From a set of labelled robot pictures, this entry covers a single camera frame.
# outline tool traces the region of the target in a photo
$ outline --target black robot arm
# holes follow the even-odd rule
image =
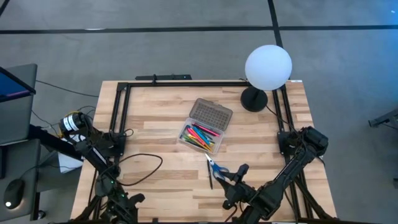
[[[93,127],[91,120],[83,113],[73,113],[61,119],[60,129],[63,137],[73,144],[76,151],[90,162],[99,175],[95,182],[95,196],[83,213],[72,220],[73,223],[137,223],[137,202],[142,202],[142,194],[127,197],[127,192],[116,178],[120,170],[118,164],[109,160],[116,155],[117,147],[124,147],[125,135],[104,133]],[[101,198],[107,197],[106,209],[101,220],[88,220]]]
[[[235,182],[234,185],[217,178],[225,191],[224,209],[230,209],[238,202],[249,204],[236,220],[237,223],[253,224],[258,223],[260,218],[270,219],[280,207],[284,190],[308,163],[325,153],[328,145],[327,137],[312,127],[292,133],[290,138],[299,143],[295,146],[294,157],[274,180],[267,182],[257,190],[242,181],[243,176],[249,169],[247,164],[241,165],[237,173],[222,172],[225,177]]]

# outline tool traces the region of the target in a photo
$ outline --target gray floor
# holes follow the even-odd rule
[[[393,0],[274,2],[280,26],[398,24]],[[0,29],[269,25],[265,0],[11,0],[0,18]],[[338,216],[396,223],[397,133],[384,126],[371,129],[368,119],[398,105],[398,30],[281,35],[294,63],[292,78],[304,81],[315,126],[330,138],[326,171]],[[275,44],[272,31],[0,35],[0,66],[37,63],[39,80],[95,95],[103,80],[153,73],[241,78],[250,51],[264,44]],[[38,83],[34,111],[54,123],[71,110],[95,104],[96,98]],[[32,122],[46,126],[35,117]],[[41,205],[48,218],[35,223],[67,220],[75,190],[70,185],[47,192]],[[64,199],[55,201],[53,195]]]

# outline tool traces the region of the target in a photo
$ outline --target white spherical lamp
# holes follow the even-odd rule
[[[289,79],[292,59],[282,47],[264,45],[251,52],[244,71],[252,86],[243,91],[241,103],[248,111],[258,112],[268,102],[263,90],[276,90]]]

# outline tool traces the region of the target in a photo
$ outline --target wooden table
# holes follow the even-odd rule
[[[108,131],[109,128],[117,83],[106,81],[102,84],[94,118],[94,126],[102,131]],[[313,125],[303,83],[288,81],[286,85],[295,127]],[[127,139],[124,157],[146,152],[159,155],[164,160],[162,167],[147,180],[124,188],[130,195],[143,193],[146,197],[137,205],[140,222],[151,222],[155,217],[160,222],[223,222],[233,211],[222,209],[224,191],[217,181],[213,180],[215,188],[210,189],[205,156],[177,143],[177,135],[197,98],[215,101],[233,110],[220,151],[213,156],[217,163],[228,167],[231,172],[236,172],[241,164],[249,164],[250,169],[244,180],[256,188],[274,179],[285,166],[276,139],[279,130],[276,116],[267,109],[258,113],[246,111],[240,103],[244,89],[245,87],[132,87],[126,129],[132,128],[134,135]],[[268,105],[275,111],[272,92],[266,93]],[[281,110],[285,111],[282,97],[279,99]],[[135,182],[158,164],[157,158],[133,157],[120,164],[119,179],[124,183]],[[94,171],[91,164],[85,161],[71,218],[77,217],[87,206]],[[327,213],[335,216],[323,164],[314,160],[306,166],[305,176],[308,189],[315,199]],[[302,216],[305,217],[302,195],[299,190],[297,193]],[[238,217],[240,213],[238,210],[235,216]],[[293,219],[293,211],[284,198],[271,220]]]

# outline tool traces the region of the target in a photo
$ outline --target blue scissors handle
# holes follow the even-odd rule
[[[221,171],[221,172],[229,172],[229,170],[228,170],[227,168],[225,168],[225,167],[220,167],[220,166],[218,166],[217,164],[214,164],[214,165],[212,166],[212,168],[213,168],[213,177],[214,177],[214,178],[219,177],[219,178],[225,180],[225,177],[220,173],[220,171]]]

